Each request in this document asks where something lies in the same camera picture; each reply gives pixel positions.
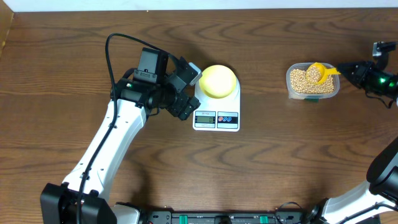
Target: white scale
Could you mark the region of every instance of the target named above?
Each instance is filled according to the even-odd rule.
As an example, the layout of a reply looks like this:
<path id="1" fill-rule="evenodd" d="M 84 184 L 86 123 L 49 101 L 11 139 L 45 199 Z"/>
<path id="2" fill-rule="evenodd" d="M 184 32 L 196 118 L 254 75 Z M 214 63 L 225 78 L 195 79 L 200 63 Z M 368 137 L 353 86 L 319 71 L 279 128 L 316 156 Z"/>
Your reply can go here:
<path id="1" fill-rule="evenodd" d="M 195 85 L 195 97 L 201 105 L 194 111 L 193 128 L 198 131 L 239 131 L 241 127 L 241 85 L 236 78 L 235 89 L 228 96 L 215 99 Z"/>

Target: white wall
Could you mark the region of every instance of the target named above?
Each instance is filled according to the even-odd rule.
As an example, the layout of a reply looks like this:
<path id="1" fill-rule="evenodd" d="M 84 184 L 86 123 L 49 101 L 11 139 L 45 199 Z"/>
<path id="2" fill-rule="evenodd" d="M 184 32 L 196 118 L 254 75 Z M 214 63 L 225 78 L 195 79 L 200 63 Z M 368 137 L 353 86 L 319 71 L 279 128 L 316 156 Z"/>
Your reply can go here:
<path id="1" fill-rule="evenodd" d="M 398 0 L 4 0 L 4 2 L 14 12 L 398 7 Z"/>

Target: plastic container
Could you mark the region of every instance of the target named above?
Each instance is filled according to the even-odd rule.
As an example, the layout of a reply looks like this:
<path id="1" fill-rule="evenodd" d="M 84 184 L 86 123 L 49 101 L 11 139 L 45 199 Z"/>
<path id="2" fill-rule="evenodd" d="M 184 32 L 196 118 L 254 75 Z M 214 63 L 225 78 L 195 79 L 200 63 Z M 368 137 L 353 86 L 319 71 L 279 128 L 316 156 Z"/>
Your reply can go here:
<path id="1" fill-rule="evenodd" d="M 308 62 L 308 63 L 297 63 L 292 65 L 286 73 L 286 84 L 287 84 L 287 91 L 289 92 L 289 98 L 290 99 L 298 99 L 298 100 L 304 100 L 304 99 L 325 99 L 325 98 L 330 98 L 332 96 L 335 96 L 338 93 L 338 90 L 340 89 L 340 79 L 338 75 L 333 75 L 333 86 L 335 87 L 335 90 L 332 93 L 320 93 L 320 94 L 314 94 L 314 93 L 297 93 L 293 88 L 292 88 L 292 83 L 290 82 L 290 73 L 293 69 L 300 69 L 306 71 L 307 68 L 310 67 L 314 62 Z M 334 68 L 334 66 L 328 64 L 328 63 L 322 63 L 322 65 L 326 66 L 326 68 Z"/>

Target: wooden table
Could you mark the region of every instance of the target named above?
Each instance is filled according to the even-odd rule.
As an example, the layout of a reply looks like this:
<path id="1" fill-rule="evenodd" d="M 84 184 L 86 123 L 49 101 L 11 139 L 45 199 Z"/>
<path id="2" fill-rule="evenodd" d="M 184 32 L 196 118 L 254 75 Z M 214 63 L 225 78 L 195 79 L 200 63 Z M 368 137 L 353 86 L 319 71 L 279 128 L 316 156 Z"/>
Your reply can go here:
<path id="1" fill-rule="evenodd" d="M 0 60 L 0 222 L 40 223 L 39 197 L 60 184 L 93 139 L 109 101 L 108 34 L 146 40 L 241 82 L 238 133 L 199 132 L 166 111 L 148 120 L 114 181 L 110 204 L 175 210 L 312 208 L 366 178 L 398 135 L 398 110 L 341 79 L 336 97 L 290 100 L 294 63 L 370 60 L 398 38 L 398 9 L 18 13 Z M 116 78 L 142 46 L 115 38 Z M 398 52 L 389 70 L 398 71 Z M 385 223 L 398 222 L 396 213 Z"/>

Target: yellow spoon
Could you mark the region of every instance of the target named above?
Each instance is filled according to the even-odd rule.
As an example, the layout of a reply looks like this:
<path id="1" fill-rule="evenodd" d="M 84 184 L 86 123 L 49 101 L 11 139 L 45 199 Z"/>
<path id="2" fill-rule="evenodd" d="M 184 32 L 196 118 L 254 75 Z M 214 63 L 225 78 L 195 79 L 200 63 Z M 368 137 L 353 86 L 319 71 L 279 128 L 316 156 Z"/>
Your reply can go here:
<path id="1" fill-rule="evenodd" d="M 321 78 L 319 79 L 318 82 L 313 82 L 308 78 L 308 71 L 312 68 L 312 67 L 317 67 L 319 72 L 321 73 Z M 313 84 L 316 85 L 320 85 L 322 83 L 324 83 L 326 81 L 326 79 L 328 79 L 329 75 L 341 75 L 340 72 L 337 71 L 336 68 L 326 68 L 324 65 L 322 65 L 321 63 L 315 62 L 313 63 L 308 69 L 307 72 L 305 73 L 305 77 L 307 78 L 307 80 Z"/>

